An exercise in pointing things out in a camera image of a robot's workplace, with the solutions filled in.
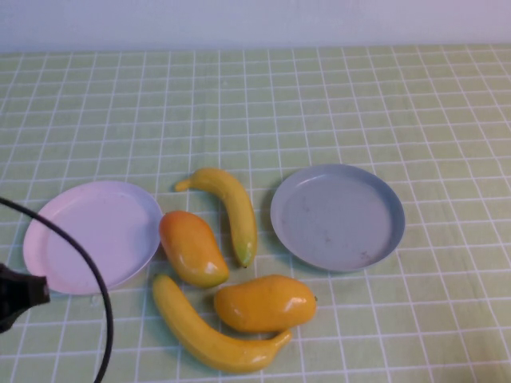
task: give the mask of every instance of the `curved banana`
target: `curved banana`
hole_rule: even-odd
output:
[[[290,330],[262,341],[243,341],[219,333],[199,316],[178,285],[167,275],[156,276],[153,297],[167,326],[184,348],[213,369],[229,373],[263,369],[292,338]]]
[[[201,168],[174,187],[176,192],[195,188],[211,192],[224,202],[231,225],[232,245],[238,261],[247,267],[257,252],[254,209],[241,182],[224,170]]]

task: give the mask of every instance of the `gray plate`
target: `gray plate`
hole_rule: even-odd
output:
[[[332,164],[285,179],[271,202],[271,223],[283,245],[304,262],[348,272],[381,261],[396,248],[405,214],[377,176]]]

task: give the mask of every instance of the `plate rim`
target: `plate rim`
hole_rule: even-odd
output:
[[[300,185],[303,182],[307,182],[308,180],[311,180],[313,178],[316,178],[316,177],[319,177],[321,175],[327,174],[328,173],[327,169],[339,169],[339,168],[340,169],[348,169],[351,172],[358,172],[360,174],[363,174],[366,177],[369,177],[370,179],[374,180],[378,184],[383,185],[390,192],[390,195],[392,196],[392,198],[395,199],[395,201],[397,202],[396,206],[398,207],[398,211],[395,214],[398,214],[399,215],[399,219],[402,221],[402,229],[398,232],[399,240],[396,241],[395,246],[390,248],[388,250],[387,254],[382,256],[380,259],[377,259],[376,261],[374,261],[374,262],[372,262],[372,263],[370,263],[368,265],[365,265],[363,267],[356,267],[356,268],[351,268],[351,269],[346,269],[346,268],[330,268],[330,267],[322,266],[321,264],[318,264],[318,263],[310,262],[310,261],[304,259],[299,254],[299,251],[297,251],[295,253],[292,250],[293,246],[289,246],[289,241],[286,240],[286,236],[283,235],[281,230],[278,228],[279,225],[275,224],[276,220],[278,219],[277,218],[277,209],[278,208],[276,206],[276,204],[277,204],[276,200],[277,200],[277,197],[278,197],[279,193],[283,192],[283,189],[285,188],[286,185],[289,185],[289,184],[293,185],[294,184],[294,186],[292,186],[292,187],[296,188],[298,185]],[[308,172],[314,173],[314,170],[317,170],[318,173],[321,173],[321,174],[315,174],[314,176],[309,177],[306,180],[303,180],[303,174],[304,173],[308,173]],[[372,266],[376,265],[377,263],[380,263],[381,261],[383,261],[384,259],[389,257],[389,255],[391,255],[394,252],[394,250],[399,246],[399,244],[402,241],[402,238],[403,238],[403,236],[405,234],[405,231],[406,231],[405,211],[404,211],[404,208],[402,206],[402,202],[399,199],[397,193],[394,191],[394,189],[387,182],[385,182],[384,180],[382,180],[381,178],[379,178],[375,174],[373,174],[371,172],[368,172],[365,169],[359,168],[357,166],[349,165],[349,164],[320,164],[320,165],[311,165],[311,166],[308,166],[308,167],[305,167],[305,168],[301,168],[301,169],[297,170],[296,172],[292,173],[290,176],[288,176],[285,180],[282,181],[282,183],[277,187],[277,189],[275,190],[274,195],[271,198],[270,220],[271,220],[271,225],[273,227],[273,231],[277,235],[277,238],[279,239],[279,241],[284,245],[284,247],[286,247],[286,249],[292,255],[294,255],[301,262],[306,263],[307,265],[313,266],[313,267],[315,267],[317,269],[320,269],[320,270],[334,271],[334,272],[337,272],[337,273],[352,273],[352,272],[357,272],[357,271],[365,270],[367,267],[372,267]]]
[[[144,196],[145,199],[142,199],[146,202],[150,202],[152,204],[152,207],[154,209],[151,209],[151,211],[157,211],[160,219],[163,216],[163,212],[161,210],[160,205],[156,201],[156,199],[145,189],[141,188],[140,186],[136,184],[131,184],[129,182],[125,181],[118,181],[118,180],[99,180],[99,181],[92,181],[85,184],[80,184],[77,186],[74,186],[66,191],[63,191],[62,193],[56,195],[52,199],[50,199],[48,202],[44,204],[44,206],[39,209],[38,214],[47,218],[52,219],[54,214],[56,214],[56,209],[58,213],[58,209],[62,208],[62,202],[65,202],[66,198],[69,198],[70,196],[73,196],[77,193],[83,193],[85,189],[85,192],[89,188],[98,188],[98,190],[101,190],[103,188],[107,187],[116,187],[118,190],[128,190],[128,193],[131,196],[135,197],[136,201],[140,201],[142,198],[141,196]],[[40,275],[39,271],[41,271],[41,268],[34,263],[34,255],[31,255],[31,249],[30,247],[33,247],[33,237],[35,239],[38,239],[39,231],[41,229],[44,229],[45,227],[42,227],[42,224],[36,221],[35,219],[30,220],[29,226],[26,229],[26,233],[23,239],[23,245],[22,245],[22,252],[23,252],[23,261],[25,263],[26,269],[34,275]],[[137,265],[137,267],[134,267],[132,271],[129,273],[126,273],[126,276],[123,276],[120,278],[118,282],[108,282],[105,280],[105,284],[109,290],[114,289],[115,287],[118,287],[122,285],[123,283],[130,280],[132,277],[137,275],[144,267],[147,266],[147,264],[150,262],[150,260],[153,258],[153,256],[156,254],[156,251],[158,250],[158,247],[160,246],[160,235],[157,234],[158,241],[151,245],[150,251],[148,252],[148,255],[145,257],[143,262],[140,262],[140,265]],[[66,290],[66,289],[59,289],[54,288],[54,286],[50,285],[50,278],[48,277],[48,274],[44,274],[48,278],[48,285],[49,288],[54,291],[61,294],[71,294],[71,295],[91,295],[91,294],[98,294],[99,287],[97,285],[94,285],[94,287],[91,287],[90,289],[84,290],[84,289],[74,289],[74,290]]]

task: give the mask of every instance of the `plate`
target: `plate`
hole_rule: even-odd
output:
[[[283,245],[313,266],[361,270],[389,255],[405,230],[394,191],[377,176],[344,164],[304,168],[271,201],[271,224]]]
[[[142,269],[160,243],[161,209],[149,193],[133,184],[83,184],[49,201],[39,214],[85,248],[108,288]],[[31,274],[47,277],[51,290],[65,294],[99,292],[83,258],[38,221],[32,220],[26,231],[23,257]]]

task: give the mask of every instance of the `toy fruit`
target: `toy fruit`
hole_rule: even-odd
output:
[[[257,227],[252,203],[243,185],[217,168],[201,168],[176,184],[176,192],[196,188],[211,192],[224,202],[231,225],[232,245],[240,264],[248,266],[257,252]]]
[[[210,327],[167,275],[153,282],[153,297],[170,330],[183,347],[205,365],[229,373],[248,373],[268,366],[292,338],[286,330],[268,340],[230,338]]]
[[[296,279],[268,275],[218,290],[215,310],[238,331],[281,331],[310,321],[316,298]]]
[[[225,282],[229,269],[215,236],[202,218],[186,211],[172,211],[160,221],[161,245],[176,273],[198,287]]]

